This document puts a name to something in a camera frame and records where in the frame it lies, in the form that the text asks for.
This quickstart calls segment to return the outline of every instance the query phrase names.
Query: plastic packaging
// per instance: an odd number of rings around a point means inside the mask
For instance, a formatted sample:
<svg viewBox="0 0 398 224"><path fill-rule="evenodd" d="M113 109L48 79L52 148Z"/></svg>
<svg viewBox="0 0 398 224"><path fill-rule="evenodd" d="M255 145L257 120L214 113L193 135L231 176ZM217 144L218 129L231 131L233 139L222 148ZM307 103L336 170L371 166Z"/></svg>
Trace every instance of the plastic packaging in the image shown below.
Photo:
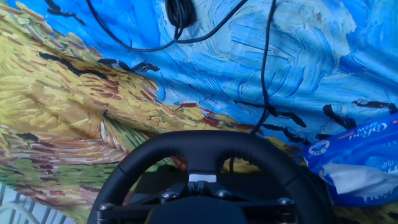
<svg viewBox="0 0 398 224"><path fill-rule="evenodd" d="M335 205L367 207L398 200L398 114L305 148Z"/></svg>

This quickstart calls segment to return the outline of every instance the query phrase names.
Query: steering wheel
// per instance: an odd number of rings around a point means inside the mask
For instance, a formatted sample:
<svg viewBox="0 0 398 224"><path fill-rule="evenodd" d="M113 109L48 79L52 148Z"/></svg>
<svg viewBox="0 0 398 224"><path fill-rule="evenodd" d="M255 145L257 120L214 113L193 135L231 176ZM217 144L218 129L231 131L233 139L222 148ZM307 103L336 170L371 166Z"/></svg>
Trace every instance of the steering wheel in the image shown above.
<svg viewBox="0 0 398 224"><path fill-rule="evenodd" d="M230 131L177 131L160 134L144 142L120 162L99 192L88 224L110 223L101 222L98 211L103 210L104 205L121 206L141 174L157 161L170 156L185 158L191 182L216 182L216 175L221 172L226 159L244 159L270 174L285 189L295 202L298 223L333 223L330 209L308 176L269 141Z"/></svg>

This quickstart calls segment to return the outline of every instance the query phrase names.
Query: black wire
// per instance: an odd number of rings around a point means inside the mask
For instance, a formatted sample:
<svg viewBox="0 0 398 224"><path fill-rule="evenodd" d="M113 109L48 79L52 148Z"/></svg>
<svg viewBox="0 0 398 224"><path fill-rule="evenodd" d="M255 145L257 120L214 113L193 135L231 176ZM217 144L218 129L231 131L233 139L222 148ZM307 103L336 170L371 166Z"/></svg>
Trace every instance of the black wire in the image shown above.
<svg viewBox="0 0 398 224"><path fill-rule="evenodd" d="M261 88L262 88L262 96L264 97L264 110L262 111L262 115L260 120L257 122L256 127L251 130L250 134L256 134L260 129L261 125L264 124L267 118L267 106L268 106L268 93L266 89L265 82L265 73L266 73L266 63L267 63L267 55L268 55L268 46L269 46L269 30L271 28L271 21L274 17L274 12L276 8L276 0L272 0L271 9L268 14L267 28L266 28L266 47L264 49L264 55L262 57L262 65L261 65ZM229 161L229 171L234 172L234 160L232 157Z"/></svg>
<svg viewBox="0 0 398 224"><path fill-rule="evenodd" d="M225 16L225 18L216 26L214 27L213 30L211 30L208 34L204 35L203 37L198 37L194 39L189 39L189 40L176 40L175 42L178 44L192 44L200 41L204 41L209 39L212 35L215 35L217 31L237 12L244 3L246 3L248 0L242 0L239 2L238 5L236 5L231 12L228 13L228 15Z"/></svg>
<svg viewBox="0 0 398 224"><path fill-rule="evenodd" d="M242 5L247 2L248 0L242 0L237 6L235 6L231 12L228 13L228 15L209 33L204 35L203 37L198 37L194 39L189 39L189 40L179 40L179 38L182 35L182 31L184 28L189 26L195 18L195 9L193 8L193 4L190 3L188 0L178 0L178 1L172 1L172 0L166 0L166 12L167 12L167 17L169 18L169 21L171 24L175 26L175 32L174 32L174 38L167 44L157 47L155 49L136 49L132 48L123 42L119 40L99 19L98 13L95 11L91 0L86 0L88 8L90 9L92 15L94 16L94 19L97 21L97 23L101 26L101 28L119 45L122 47L135 51L135 52L155 52L159 50L166 49L167 47L170 47L174 43L178 44L192 44L196 42L200 42L206 39L209 39L211 36L217 33L217 31L237 12Z"/></svg>

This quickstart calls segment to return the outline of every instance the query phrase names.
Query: racing wheel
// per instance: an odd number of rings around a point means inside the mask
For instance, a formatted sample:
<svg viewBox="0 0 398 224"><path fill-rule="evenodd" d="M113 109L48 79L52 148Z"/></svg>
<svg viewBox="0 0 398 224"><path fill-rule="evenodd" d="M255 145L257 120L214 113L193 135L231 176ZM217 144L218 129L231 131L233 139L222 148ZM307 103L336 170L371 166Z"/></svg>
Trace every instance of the racing wheel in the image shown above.
<svg viewBox="0 0 398 224"><path fill-rule="evenodd" d="M123 205L141 174L170 156L185 159L189 181ZM224 188L217 183L217 175L231 157L271 175L288 197L260 200ZM333 218L309 177L269 141L229 131L178 131L144 142L120 162L91 209L88 224L95 223L328 224Z"/></svg>

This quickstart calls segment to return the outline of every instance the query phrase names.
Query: painted fabric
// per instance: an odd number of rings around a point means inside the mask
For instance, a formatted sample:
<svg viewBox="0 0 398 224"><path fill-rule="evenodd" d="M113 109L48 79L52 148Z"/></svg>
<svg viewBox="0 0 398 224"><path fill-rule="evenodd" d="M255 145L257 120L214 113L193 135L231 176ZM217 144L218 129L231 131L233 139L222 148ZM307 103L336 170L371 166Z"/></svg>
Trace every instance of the painted fabric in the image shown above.
<svg viewBox="0 0 398 224"><path fill-rule="evenodd" d="M162 0L92 3L132 47L173 36ZM182 39L206 34L238 2L194 3ZM151 136L249 132L264 107L270 5L248 1L204 42L137 53L108 37L84 0L0 1L0 181L84 223L113 167ZM397 10L393 0L278 1L258 135L300 162L304 145L397 112ZM167 158L150 170L162 164L184 166ZM398 219L396 203L335 212L347 223Z"/></svg>

